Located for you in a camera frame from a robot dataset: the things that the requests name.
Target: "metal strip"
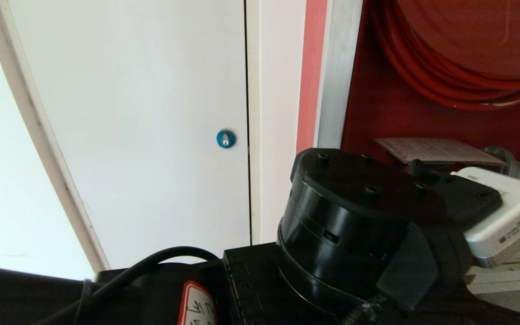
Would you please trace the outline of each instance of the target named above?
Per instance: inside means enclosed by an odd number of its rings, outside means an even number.
[[[340,148],[364,0],[330,0],[332,14],[320,103],[318,148]]]

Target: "pink stripe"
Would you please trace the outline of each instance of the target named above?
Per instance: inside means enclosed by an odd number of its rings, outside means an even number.
[[[306,0],[297,153],[306,148],[312,148],[312,144],[314,144],[327,4],[328,0]]]

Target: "keyhole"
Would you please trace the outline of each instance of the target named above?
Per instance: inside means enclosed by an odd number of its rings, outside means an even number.
[[[222,135],[222,144],[227,147],[230,144],[230,139],[227,134]]]

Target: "paper card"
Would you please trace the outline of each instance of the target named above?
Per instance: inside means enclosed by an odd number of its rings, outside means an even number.
[[[453,139],[380,138],[374,141],[405,164],[420,159],[425,164],[506,165],[478,148]]]

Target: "black cable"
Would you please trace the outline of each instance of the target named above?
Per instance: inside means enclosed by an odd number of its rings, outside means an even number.
[[[93,281],[90,279],[83,280],[83,288],[81,288],[81,296],[78,303],[76,316],[74,317],[74,325],[78,325],[80,319],[85,318],[85,313],[89,311],[91,298],[93,298]]]
[[[487,146],[483,148],[483,151],[508,164],[507,166],[499,167],[499,173],[519,179],[520,164],[512,152],[499,146]]]
[[[114,293],[116,293],[118,290],[121,290],[132,281],[136,280],[138,277],[149,273],[155,267],[157,267],[158,263],[161,261],[179,256],[199,257],[200,259],[204,259],[206,261],[218,259],[216,255],[210,253],[209,251],[189,246],[172,247],[157,253],[153,253],[152,255],[136,263],[134,266],[126,269],[124,272],[94,292],[91,299],[89,300],[88,309],[93,308],[93,305],[97,304],[99,301],[104,300],[109,296],[113,296]],[[80,301],[78,300],[58,311],[57,313],[54,313],[53,315],[42,319],[33,325],[50,325],[58,324],[59,321],[66,321],[69,319],[68,317],[75,317],[79,305]]]

